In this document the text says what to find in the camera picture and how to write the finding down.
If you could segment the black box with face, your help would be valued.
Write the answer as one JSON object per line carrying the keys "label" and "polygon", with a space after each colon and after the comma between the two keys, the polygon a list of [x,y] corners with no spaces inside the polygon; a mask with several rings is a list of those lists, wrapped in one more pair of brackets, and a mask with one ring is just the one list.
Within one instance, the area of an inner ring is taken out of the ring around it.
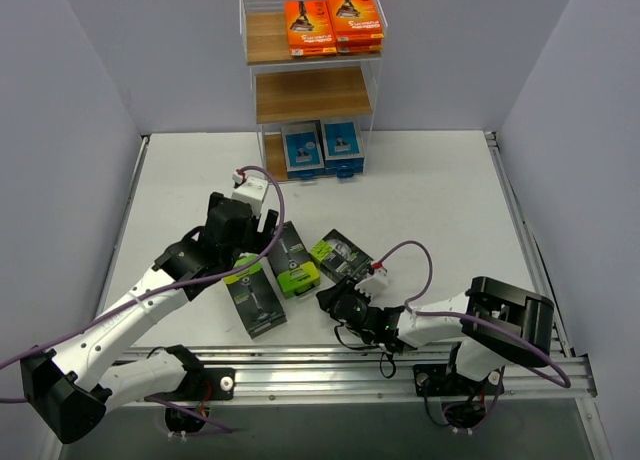
{"label": "black box with face", "polygon": [[319,270],[334,283],[349,277],[356,282],[369,274],[373,259],[337,229],[332,229],[310,250]]}

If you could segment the black green razor box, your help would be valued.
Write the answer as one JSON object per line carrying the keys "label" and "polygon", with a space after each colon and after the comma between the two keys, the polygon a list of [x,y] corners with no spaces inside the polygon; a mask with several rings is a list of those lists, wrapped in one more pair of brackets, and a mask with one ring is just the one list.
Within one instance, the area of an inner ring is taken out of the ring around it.
{"label": "black green razor box", "polygon": [[236,311],[251,339],[287,322],[285,311],[257,257],[244,253],[234,264],[241,270],[223,279]]}
{"label": "black green razor box", "polygon": [[304,295],[320,284],[319,271],[291,221],[284,223],[267,259],[285,299]]}

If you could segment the black green razor box front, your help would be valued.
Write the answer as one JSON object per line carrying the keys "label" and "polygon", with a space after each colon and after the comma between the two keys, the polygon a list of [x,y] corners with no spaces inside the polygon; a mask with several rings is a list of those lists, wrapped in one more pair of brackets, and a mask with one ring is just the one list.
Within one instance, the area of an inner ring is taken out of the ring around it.
{"label": "black green razor box front", "polygon": [[257,257],[244,253],[234,264],[241,270],[223,279],[236,311],[251,339],[287,322],[285,311]]}

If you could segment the blue Harry's box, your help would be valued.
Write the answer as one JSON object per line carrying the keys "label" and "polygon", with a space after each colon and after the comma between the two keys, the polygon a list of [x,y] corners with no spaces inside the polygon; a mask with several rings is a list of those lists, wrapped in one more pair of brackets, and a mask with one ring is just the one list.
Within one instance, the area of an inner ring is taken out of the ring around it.
{"label": "blue Harry's box", "polygon": [[359,159],[364,156],[361,131],[354,120],[322,121],[321,131],[327,160]]}
{"label": "blue Harry's box", "polygon": [[281,135],[288,179],[309,180],[325,172],[314,122],[285,124],[281,127]]}

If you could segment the grey blue razor box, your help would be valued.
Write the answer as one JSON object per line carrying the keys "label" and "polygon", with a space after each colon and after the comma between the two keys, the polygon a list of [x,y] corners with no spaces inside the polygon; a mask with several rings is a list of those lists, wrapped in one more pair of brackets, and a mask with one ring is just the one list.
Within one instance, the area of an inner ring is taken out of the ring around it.
{"label": "grey blue razor box", "polygon": [[364,171],[364,159],[327,159],[325,161],[325,174],[339,179],[352,178]]}

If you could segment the large orange Fusion5 razor box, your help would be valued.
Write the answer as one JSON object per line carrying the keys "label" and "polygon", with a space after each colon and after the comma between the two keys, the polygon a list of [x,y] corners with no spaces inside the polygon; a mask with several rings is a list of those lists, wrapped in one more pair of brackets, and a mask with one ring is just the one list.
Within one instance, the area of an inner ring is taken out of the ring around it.
{"label": "large orange Fusion5 razor box", "polygon": [[292,57],[333,56],[336,39],[325,0],[284,3],[286,38]]}

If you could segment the narrow orange Fusion5 razor box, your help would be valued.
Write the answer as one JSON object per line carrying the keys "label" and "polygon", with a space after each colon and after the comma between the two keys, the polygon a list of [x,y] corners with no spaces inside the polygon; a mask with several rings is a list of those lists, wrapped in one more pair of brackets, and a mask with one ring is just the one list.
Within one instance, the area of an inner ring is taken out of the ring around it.
{"label": "narrow orange Fusion5 razor box", "polygon": [[338,43],[371,42],[384,38],[384,26],[374,0],[327,0]]}

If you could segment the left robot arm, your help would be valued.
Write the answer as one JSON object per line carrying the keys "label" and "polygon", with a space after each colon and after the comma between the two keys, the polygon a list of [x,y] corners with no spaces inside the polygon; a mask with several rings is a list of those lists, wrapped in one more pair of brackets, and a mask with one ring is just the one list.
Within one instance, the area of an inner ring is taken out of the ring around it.
{"label": "left robot arm", "polygon": [[259,254],[270,245],[278,214],[271,210],[259,221],[265,197],[255,183],[230,196],[212,193],[205,224],[168,246],[84,332],[21,359],[24,397],[62,443],[83,438],[108,412],[132,401],[200,396],[205,368],[182,345],[126,365],[115,362],[169,314],[235,273],[241,254]]}

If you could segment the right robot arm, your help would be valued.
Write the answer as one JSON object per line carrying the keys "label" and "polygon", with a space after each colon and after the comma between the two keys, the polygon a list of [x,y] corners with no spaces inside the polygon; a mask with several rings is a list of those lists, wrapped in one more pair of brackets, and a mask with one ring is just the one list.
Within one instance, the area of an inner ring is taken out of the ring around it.
{"label": "right robot arm", "polygon": [[465,292],[419,306],[375,307],[349,277],[316,298],[320,309],[365,347],[386,354],[457,340],[443,370],[445,383],[455,392],[469,391],[508,364],[528,369],[551,365],[553,302],[490,277],[475,277]]}

